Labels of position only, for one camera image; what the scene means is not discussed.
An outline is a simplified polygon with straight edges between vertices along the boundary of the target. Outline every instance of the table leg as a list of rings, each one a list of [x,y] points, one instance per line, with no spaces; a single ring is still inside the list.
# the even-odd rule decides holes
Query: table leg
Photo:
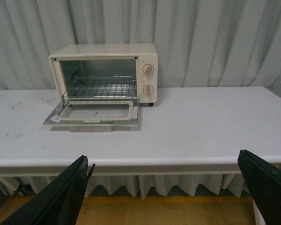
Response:
[[[254,201],[253,201],[253,207],[254,207],[256,225],[266,225],[266,223]]]

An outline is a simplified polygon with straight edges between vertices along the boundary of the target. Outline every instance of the gray curtain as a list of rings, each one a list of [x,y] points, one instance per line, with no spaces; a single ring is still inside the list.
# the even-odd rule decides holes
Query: gray curtain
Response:
[[[159,87],[264,86],[281,97],[281,0],[0,0],[0,90],[54,89],[51,53],[104,43],[154,43]],[[98,184],[218,194],[223,177],[94,177],[87,194]],[[224,180],[239,195],[241,178]],[[21,182],[38,192],[50,179]]]

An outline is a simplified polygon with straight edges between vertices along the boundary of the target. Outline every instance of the open oven door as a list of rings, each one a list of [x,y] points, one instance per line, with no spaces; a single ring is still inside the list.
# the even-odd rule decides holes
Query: open oven door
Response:
[[[53,110],[44,125],[67,127],[135,126],[137,98],[113,100],[66,100]]]

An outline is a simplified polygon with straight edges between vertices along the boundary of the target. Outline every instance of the white table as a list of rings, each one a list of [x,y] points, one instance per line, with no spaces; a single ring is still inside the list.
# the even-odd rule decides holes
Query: white table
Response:
[[[94,175],[240,173],[241,149],[281,163],[281,99],[267,89],[158,91],[138,127],[71,133],[43,125],[56,90],[0,90],[0,177],[57,175],[80,155]]]

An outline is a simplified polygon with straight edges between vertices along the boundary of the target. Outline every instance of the oven knob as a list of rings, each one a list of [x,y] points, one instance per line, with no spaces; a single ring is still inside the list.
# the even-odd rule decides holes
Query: oven knob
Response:
[[[145,95],[150,96],[153,94],[154,88],[151,85],[146,85],[142,91],[144,92]]]
[[[146,64],[144,65],[144,67],[142,68],[142,71],[144,73],[144,75],[146,76],[150,76],[153,74],[154,72],[154,67],[151,64]]]

